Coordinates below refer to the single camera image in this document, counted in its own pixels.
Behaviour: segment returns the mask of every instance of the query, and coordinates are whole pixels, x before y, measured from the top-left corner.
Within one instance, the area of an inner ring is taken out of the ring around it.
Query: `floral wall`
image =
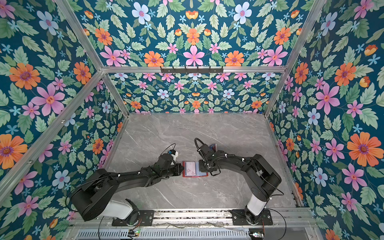
[[[94,68],[52,1],[0,1],[0,57],[1,179]]]
[[[123,119],[100,81],[3,203],[0,239],[62,239],[79,217],[66,196],[103,167]]]
[[[327,4],[269,116],[327,240],[384,238],[383,6]]]

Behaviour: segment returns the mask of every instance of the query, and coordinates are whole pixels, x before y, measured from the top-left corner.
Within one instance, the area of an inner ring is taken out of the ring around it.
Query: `pink flower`
[[[93,117],[95,114],[94,114],[94,112],[95,112],[95,109],[92,109],[92,107],[91,106],[89,106],[89,107],[87,107],[87,108],[85,108],[85,115],[87,115],[89,118],[91,118],[91,117]]]
[[[147,87],[148,87],[148,85],[146,82],[142,82],[142,81],[139,82],[139,88],[142,88],[145,90]]]
[[[213,83],[212,81],[208,83],[207,86],[208,86],[208,89],[210,90],[217,88],[216,83]]]
[[[372,0],[361,0],[360,2],[361,6],[357,6],[353,11],[356,13],[354,20],[358,19],[359,17],[365,18],[365,15],[367,14],[367,10],[374,7],[374,3]]]
[[[331,111],[331,106],[339,106],[340,102],[338,98],[333,98],[337,93],[339,92],[339,86],[333,87],[331,90],[329,90],[329,85],[328,83],[325,83],[323,86],[323,93],[317,92],[316,93],[316,98],[321,100],[320,102],[317,103],[316,109],[322,109],[324,106],[324,113],[326,115],[329,114]]]
[[[247,88],[251,88],[252,87],[252,82],[251,82],[251,80],[249,80],[248,82],[244,82],[244,85],[243,85],[243,87],[245,87],[245,89],[247,89]]]
[[[28,103],[28,106],[24,105],[22,106],[22,108],[25,110],[23,112],[24,116],[29,115],[32,119],[34,119],[35,115],[40,115],[40,112],[37,111],[37,109],[39,109],[39,106],[34,106],[31,102]]]
[[[268,66],[274,66],[275,63],[276,65],[281,65],[283,64],[283,60],[280,58],[285,57],[288,52],[281,52],[283,50],[283,45],[280,45],[276,48],[276,52],[273,51],[272,49],[268,50],[268,58],[265,58],[263,60],[263,63],[269,63]]]
[[[184,86],[184,84],[182,84],[180,82],[180,80],[177,83],[175,83],[175,89],[177,89],[177,90],[184,89],[183,86]]]
[[[69,144],[68,141],[61,142],[60,143],[61,147],[59,147],[59,151],[61,151],[61,154],[64,155],[66,152],[70,152],[70,147],[72,144]]]
[[[16,186],[15,194],[19,195],[23,191],[24,185],[25,187],[33,187],[33,181],[30,179],[36,177],[36,175],[37,175],[37,171],[33,171],[25,175],[25,177],[23,177],[20,180],[19,184]]]
[[[291,87],[293,87],[293,77],[288,77],[287,80],[285,80],[285,90],[288,90],[288,92],[291,90]]]
[[[45,157],[52,157],[52,152],[49,151],[53,148],[53,144],[50,143],[44,150],[44,152],[39,156],[39,162],[43,162],[45,160]]]
[[[219,74],[216,76],[216,79],[220,79],[220,82],[222,83],[224,80],[228,80],[229,79],[229,75],[231,73],[222,73],[222,74]]]
[[[320,141],[312,140],[312,143],[310,144],[312,147],[312,152],[315,152],[316,154],[319,153],[319,150],[321,150]]]
[[[120,57],[124,57],[125,60],[131,59],[131,53],[127,52],[127,50],[120,50]]]
[[[355,211],[358,210],[358,208],[355,206],[355,204],[358,201],[356,199],[354,199],[354,198],[351,199],[351,194],[349,192],[347,192],[347,195],[342,193],[341,196],[344,198],[343,200],[341,200],[341,203],[344,204],[344,205],[347,205],[348,211],[351,211],[352,209],[355,210]]]
[[[355,167],[351,163],[348,165],[348,169],[349,171],[345,168],[342,169],[343,173],[347,175],[347,177],[344,178],[344,183],[350,184],[352,182],[352,187],[355,191],[359,190],[359,184],[363,187],[367,186],[367,183],[360,178],[364,175],[362,169],[358,169],[355,172]]]
[[[50,83],[47,87],[48,92],[44,90],[42,87],[37,87],[37,92],[42,96],[32,98],[31,102],[36,105],[43,105],[41,112],[43,116],[47,116],[51,113],[51,109],[59,114],[63,109],[64,105],[59,102],[59,100],[63,100],[65,97],[64,93],[55,94],[55,86]]]
[[[297,169],[297,166],[295,165],[295,163],[291,163],[291,169],[293,172],[296,172],[296,169]]]
[[[325,143],[325,146],[330,149],[330,150],[327,150],[327,152],[325,153],[327,156],[331,156],[332,155],[332,160],[333,162],[337,162],[337,157],[339,157],[340,159],[344,159],[344,154],[342,154],[340,151],[344,149],[344,145],[342,144],[338,144],[336,145],[336,139],[332,139],[331,141],[332,145],[329,143],[329,142],[326,142]]]
[[[143,73],[143,78],[144,79],[147,79],[148,78],[148,80],[150,81],[150,82],[152,82],[152,79],[156,79],[156,77],[155,77],[155,73]]]
[[[95,94],[93,93],[93,92],[90,92],[89,93],[89,95],[85,98],[85,102],[87,103],[88,101],[91,101],[91,102],[93,102],[93,96],[94,96]]]
[[[112,66],[114,64],[116,67],[120,67],[121,66],[120,63],[126,63],[124,59],[119,58],[120,57],[119,50],[114,50],[112,53],[112,50],[107,46],[104,46],[104,50],[106,51],[106,53],[101,52],[100,55],[104,58],[108,58],[107,60],[108,66]]]
[[[301,87],[297,88],[295,87],[295,91],[292,93],[292,96],[293,97],[293,101],[300,101],[300,97],[303,95],[303,93],[300,92],[301,91]]]
[[[186,65],[189,66],[189,65],[192,65],[193,63],[193,66],[196,66],[197,65],[203,65],[203,61],[200,59],[202,57],[204,57],[204,53],[203,52],[197,52],[197,47],[195,45],[192,45],[191,48],[191,53],[183,53],[184,57],[186,58],[189,58],[187,61],[186,61]]]
[[[266,50],[262,49],[260,52],[257,53],[258,56],[257,58],[261,58],[261,59],[264,59],[264,57],[268,56],[268,53]]]
[[[300,114],[300,113],[299,113],[299,110],[300,110],[300,108],[298,108],[298,107],[296,107],[296,106],[292,109],[292,115],[293,115],[295,118],[297,118],[297,116]]]
[[[32,213],[32,209],[35,209],[39,207],[39,204],[35,203],[39,200],[39,197],[34,197],[32,199],[32,196],[29,195],[26,197],[25,202],[19,203],[18,207],[20,208],[19,217],[22,216],[24,213],[25,215],[29,216]]]
[[[170,82],[171,79],[175,79],[175,76],[173,76],[172,73],[160,73],[160,76],[162,76],[161,80],[167,80],[167,82]]]
[[[176,54],[176,51],[178,51],[179,49],[178,48],[176,48],[176,44],[169,44],[169,46],[167,47],[168,48],[168,50],[169,50],[169,53],[174,53],[174,54]]]
[[[238,78],[239,81],[241,81],[243,78],[247,78],[247,73],[235,73],[235,78]]]
[[[8,15],[8,17],[15,19],[15,16],[11,13],[14,11],[14,7],[7,5],[7,0],[0,0],[0,16],[2,18],[5,18]]]
[[[103,81],[102,80],[100,80],[98,83],[97,83],[97,85],[96,85],[96,90],[99,92],[100,90],[103,90],[104,88],[103,88]]]
[[[65,85],[64,83],[63,83],[63,79],[61,78],[61,79],[58,79],[58,78],[55,78],[55,81],[54,82],[52,82],[53,83],[53,85],[55,85],[56,86],[56,90],[59,90],[60,89],[60,91],[64,91],[64,88],[67,86],[67,85]]]
[[[357,100],[353,101],[353,105],[352,104],[348,104],[347,107],[349,108],[347,110],[347,113],[348,114],[352,114],[352,117],[355,118],[356,117],[356,113],[357,114],[362,114],[362,111],[360,110],[360,108],[362,108],[363,104],[362,103],[359,103],[357,102]]]
[[[211,48],[209,50],[212,51],[212,54],[214,54],[214,53],[218,53],[219,49],[220,47],[217,45],[217,43],[215,43],[215,45],[211,44]]]
[[[316,80],[316,84],[314,85],[316,87],[316,90],[318,91],[319,89],[323,89],[323,85],[325,84],[325,81],[323,81],[323,77],[321,77],[320,79],[317,79]]]

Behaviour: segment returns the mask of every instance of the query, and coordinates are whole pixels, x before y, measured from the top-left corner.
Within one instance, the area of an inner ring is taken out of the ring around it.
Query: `aluminum frame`
[[[286,71],[280,77],[279,82],[277,83],[275,90],[273,91],[272,96],[269,100],[268,107],[264,112],[265,116],[269,115],[273,106],[277,102],[279,94],[283,89],[284,82],[285,82],[285,80],[288,79],[290,73],[292,72],[292,68],[293,68],[294,64],[296,63],[297,58],[299,57],[301,49],[304,47],[304,44],[307,41],[308,35],[311,32],[311,30],[315,24],[315,21],[318,18],[319,14],[321,13],[321,10],[323,9],[323,6],[325,3],[326,3],[326,0],[315,0],[314,1],[311,10],[308,13],[307,19],[304,22],[303,29],[300,33],[300,36],[298,37],[296,44],[293,47],[292,52],[288,58],[288,61],[286,64]]]
[[[64,108],[64,110],[53,120],[51,125],[40,135],[32,144],[23,157],[11,168],[0,182],[0,205],[9,196],[12,190],[20,182],[33,165],[33,163],[44,152],[46,146],[59,133],[64,123],[69,120],[72,114],[83,103],[89,93],[97,86],[97,83],[102,77],[101,71],[96,72],[87,84],[77,93],[72,101]]]

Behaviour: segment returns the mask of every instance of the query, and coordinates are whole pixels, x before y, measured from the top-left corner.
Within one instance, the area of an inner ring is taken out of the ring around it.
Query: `light blue flower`
[[[203,23],[204,20],[205,20],[204,15],[202,15],[202,16],[200,15],[198,21],[201,22],[201,23]]]
[[[379,60],[381,57],[376,57],[376,53],[372,56],[372,58],[371,59],[368,59],[368,62],[370,62],[369,63],[369,65],[372,65],[372,63],[373,64],[377,64],[377,60]]]
[[[352,128],[354,129],[353,132],[358,132],[358,133],[360,133],[360,130],[362,130],[362,127],[359,127],[359,124],[358,124],[358,123],[356,124],[356,126],[353,126]]]
[[[11,133],[13,135],[15,132],[18,132],[19,130],[16,129],[17,125],[14,125],[13,127],[11,125],[7,125],[8,130],[5,131],[5,133]]]

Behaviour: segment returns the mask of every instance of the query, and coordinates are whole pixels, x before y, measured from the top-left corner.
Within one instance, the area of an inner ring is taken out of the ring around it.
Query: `floral wallpaper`
[[[312,4],[83,0],[76,14],[106,66],[276,66],[286,63]]]
[[[94,68],[52,1],[0,1],[0,57],[1,179]]]
[[[100,81],[3,203],[0,239],[62,239],[78,217],[66,196],[103,167],[123,119]]]
[[[326,4],[269,115],[327,240],[384,239],[383,7]]]

